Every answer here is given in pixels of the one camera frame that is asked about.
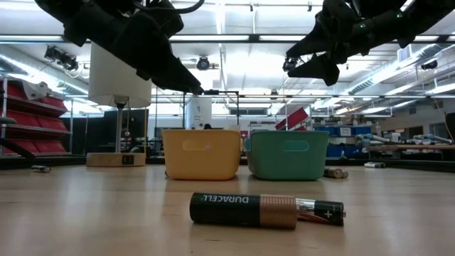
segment small battery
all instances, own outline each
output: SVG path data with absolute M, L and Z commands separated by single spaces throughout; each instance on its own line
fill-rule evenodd
M 195 223 L 295 229 L 297 220 L 343 225 L 343 203 L 293 196 L 194 193 L 190 217 Z
M 327 177 L 327 178 L 344 178 L 344 173 L 343 173 L 343 170 L 341 170 L 341 169 L 325 168 L 324 169 L 324 177 Z
M 45 174 L 50 173 L 50 171 L 52 170 L 49 166 L 32 166 L 30 167 L 30 169 Z
M 364 167 L 367 167 L 367 168 L 385 168 L 385 164 L 384 163 L 368 162 L 368 163 L 364 164 Z

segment yellow bin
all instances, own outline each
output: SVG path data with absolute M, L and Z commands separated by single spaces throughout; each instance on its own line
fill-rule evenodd
M 185 180 L 228 180 L 240 162 L 240 133 L 231 130 L 164 130 L 166 173 Z

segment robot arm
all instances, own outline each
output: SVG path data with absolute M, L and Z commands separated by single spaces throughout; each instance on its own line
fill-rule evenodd
M 137 70 L 137 75 L 163 89 L 201 94 L 199 81 L 182 65 L 169 38 L 183 29 L 180 14 L 169 0 L 36 0 L 65 28 L 64 36 L 82 46 L 87 39 Z
M 288 76 L 321 78 L 334 85 L 340 73 L 337 64 L 393 40 L 404 48 L 455 9 L 455 0 L 414 0 L 401 11 L 405 2 L 325 0 L 313 31 L 287 51 L 287 61 L 307 54 L 313 58 L 290 70 Z

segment plus sign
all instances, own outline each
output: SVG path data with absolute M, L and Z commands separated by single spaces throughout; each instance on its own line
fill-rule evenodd
M 328 210 L 327 213 L 324 213 L 324 215 L 327 216 L 327 218 L 330 218 L 333 214 Z

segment lamp base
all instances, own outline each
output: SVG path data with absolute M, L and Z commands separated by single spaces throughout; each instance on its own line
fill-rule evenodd
M 143 153 L 89 153 L 86 166 L 89 167 L 136 167 L 145 166 Z

